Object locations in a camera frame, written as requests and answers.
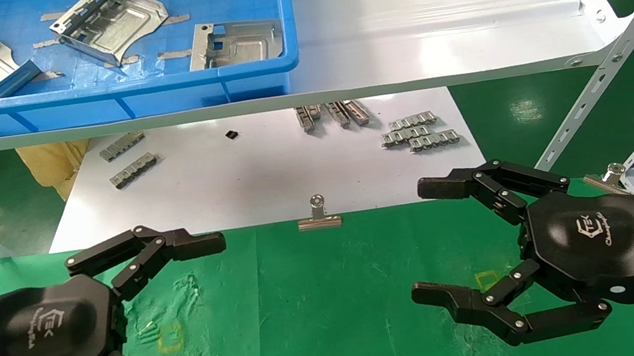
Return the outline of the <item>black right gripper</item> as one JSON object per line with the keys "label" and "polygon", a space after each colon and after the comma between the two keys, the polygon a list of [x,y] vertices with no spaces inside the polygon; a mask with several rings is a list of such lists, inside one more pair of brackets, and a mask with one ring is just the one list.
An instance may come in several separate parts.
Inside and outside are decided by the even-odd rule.
{"label": "black right gripper", "polygon": [[[457,324],[481,326],[512,346],[598,329],[612,312],[601,299],[634,304],[634,196],[577,198],[566,194],[570,182],[500,159],[421,178],[419,198],[474,198],[511,225],[526,219],[528,259],[486,292],[417,282],[412,301],[446,308]],[[520,193],[539,199],[528,207]],[[527,315],[510,310],[535,282],[571,304]]]}

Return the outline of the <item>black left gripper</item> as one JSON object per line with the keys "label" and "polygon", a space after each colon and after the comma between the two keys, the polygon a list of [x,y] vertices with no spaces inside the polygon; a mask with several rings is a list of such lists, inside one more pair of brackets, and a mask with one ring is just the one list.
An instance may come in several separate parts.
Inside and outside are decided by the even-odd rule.
{"label": "black left gripper", "polygon": [[[226,248],[221,232],[138,226],[84,249],[67,258],[66,269],[76,276],[66,282],[0,295],[0,356],[123,356],[127,320],[119,299],[137,297],[170,261]],[[112,280],[115,293],[92,278],[122,263]]]}

